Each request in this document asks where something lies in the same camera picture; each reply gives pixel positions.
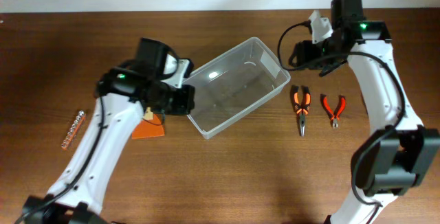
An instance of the plastic bin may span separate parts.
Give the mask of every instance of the plastic bin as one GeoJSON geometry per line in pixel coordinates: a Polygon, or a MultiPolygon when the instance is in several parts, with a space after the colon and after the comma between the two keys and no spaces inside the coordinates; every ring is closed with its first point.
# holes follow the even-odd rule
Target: plastic bin
{"type": "Polygon", "coordinates": [[[196,89],[188,117],[210,139],[279,94],[289,81],[270,49],[259,38],[249,38],[185,80],[196,89]]]}

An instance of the white label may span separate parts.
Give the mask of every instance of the white label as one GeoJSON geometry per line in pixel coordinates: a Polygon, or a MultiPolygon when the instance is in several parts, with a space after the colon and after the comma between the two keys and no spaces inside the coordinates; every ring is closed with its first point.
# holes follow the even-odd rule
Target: white label
{"type": "Polygon", "coordinates": [[[276,78],[281,68],[275,63],[275,61],[269,56],[267,52],[263,52],[260,61],[264,65],[264,67],[269,70],[271,75],[276,78]]]}

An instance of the wooden table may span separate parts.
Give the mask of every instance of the wooden table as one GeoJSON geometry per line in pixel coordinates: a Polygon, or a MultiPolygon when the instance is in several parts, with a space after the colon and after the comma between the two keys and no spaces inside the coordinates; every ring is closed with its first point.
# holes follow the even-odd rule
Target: wooden table
{"type": "MultiPolygon", "coordinates": [[[[329,16],[329,11],[322,13],[329,16]]],[[[60,148],[77,110],[93,110],[96,81],[132,58],[140,37],[189,57],[195,68],[259,37],[272,51],[284,29],[311,10],[4,14],[0,23],[0,222],[29,194],[43,197],[74,153],[60,148]]],[[[440,128],[440,10],[366,10],[385,20],[401,81],[424,124],[440,128]]],[[[289,34],[284,55],[310,39],[289,34]]],[[[282,93],[206,141],[187,117],[168,116],[166,136],[129,141],[107,188],[102,216],[125,223],[322,223],[350,188],[350,159],[369,136],[358,82],[345,66],[325,78],[291,74],[282,93]],[[300,137],[291,85],[312,106],[300,137]],[[319,104],[347,98],[333,130],[319,104]]],[[[437,223],[440,159],[422,185],[387,207],[377,223],[437,223]]]]}

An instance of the orange and black pliers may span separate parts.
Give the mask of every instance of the orange and black pliers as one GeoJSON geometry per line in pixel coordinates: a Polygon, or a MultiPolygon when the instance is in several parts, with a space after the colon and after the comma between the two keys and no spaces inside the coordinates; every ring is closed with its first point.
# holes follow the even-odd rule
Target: orange and black pliers
{"type": "Polygon", "coordinates": [[[293,86],[292,87],[292,93],[294,96],[293,103],[294,103],[294,110],[296,112],[296,115],[299,115],[299,125],[300,125],[300,132],[301,136],[304,136],[305,131],[305,116],[309,114],[309,108],[310,108],[310,91],[308,87],[303,87],[302,92],[304,93],[304,99],[302,99],[302,104],[298,101],[298,90],[299,87],[293,86]]]}
{"type": "Polygon", "coordinates": [[[327,112],[327,114],[329,114],[331,125],[333,126],[333,128],[337,128],[339,126],[338,124],[339,115],[341,115],[341,113],[345,109],[345,97],[344,96],[339,97],[338,108],[334,114],[333,111],[330,109],[329,104],[327,103],[327,96],[323,96],[323,97],[324,98],[322,99],[322,103],[324,104],[325,111],[327,112]]]}

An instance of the wire cutters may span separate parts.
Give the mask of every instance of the wire cutters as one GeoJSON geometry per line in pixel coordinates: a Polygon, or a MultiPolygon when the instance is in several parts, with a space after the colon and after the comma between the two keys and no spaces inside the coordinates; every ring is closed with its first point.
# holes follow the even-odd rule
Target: wire cutters
{"type": "Polygon", "coordinates": [[[292,92],[294,94],[293,103],[294,103],[295,113],[296,115],[299,116],[300,133],[301,136],[303,137],[305,131],[305,116],[309,114],[311,98],[310,98],[309,87],[303,87],[302,92],[304,93],[305,98],[302,99],[302,104],[300,104],[300,102],[298,101],[298,90],[299,87],[297,86],[294,86],[292,88],[292,92]]]}
{"type": "Polygon", "coordinates": [[[327,114],[329,114],[329,117],[331,118],[331,125],[333,126],[333,128],[337,128],[339,126],[338,124],[339,116],[345,109],[345,97],[340,96],[339,104],[338,104],[339,108],[337,108],[335,114],[333,114],[333,111],[330,109],[329,104],[327,103],[327,96],[324,96],[322,102],[324,104],[325,111],[327,112],[327,114]]]}

